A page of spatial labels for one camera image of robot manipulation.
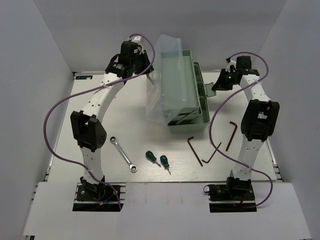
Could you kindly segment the green toolbox with clear lid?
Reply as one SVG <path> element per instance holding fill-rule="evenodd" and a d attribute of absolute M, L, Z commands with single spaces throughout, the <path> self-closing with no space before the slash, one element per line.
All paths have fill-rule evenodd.
<path fill-rule="evenodd" d="M 171 133 L 202 132 L 209 124 L 208 98 L 216 93 L 203 79 L 192 52 L 180 38 L 160 35 L 155 44 L 154 70 L 146 84 L 146 118 Z"/>

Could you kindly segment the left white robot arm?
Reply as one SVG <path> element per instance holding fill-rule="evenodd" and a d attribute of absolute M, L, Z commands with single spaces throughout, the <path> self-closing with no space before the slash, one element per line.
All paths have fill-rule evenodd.
<path fill-rule="evenodd" d="M 135 36 L 124 41 L 120 52 L 106 67 L 102 88 L 94 93 L 83 109 L 73 111 L 70 115 L 72 134 L 87 168 L 80 182 L 96 200 L 103 198 L 106 193 L 106 187 L 102 184 L 105 175 L 101 165 L 101 148 L 107 140 L 107 132 L 102 125 L 105 113 L 127 78 L 140 73 L 147 75 L 152 71 L 141 38 Z"/>

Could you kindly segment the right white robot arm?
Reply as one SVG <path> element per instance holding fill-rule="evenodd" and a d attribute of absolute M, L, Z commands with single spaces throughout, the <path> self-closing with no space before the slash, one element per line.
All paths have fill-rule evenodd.
<path fill-rule="evenodd" d="M 251 53 L 237 53 L 235 60 L 229 57 L 226 61 L 228 65 L 220 71 L 211 91 L 230 91 L 238 85 L 248 101 L 240 125 L 243 136 L 240 153 L 225 187 L 226 195 L 236 200 L 250 190 L 254 163 L 261 146 L 274 133 L 280 104 L 265 93 L 262 77 L 252 68 Z"/>

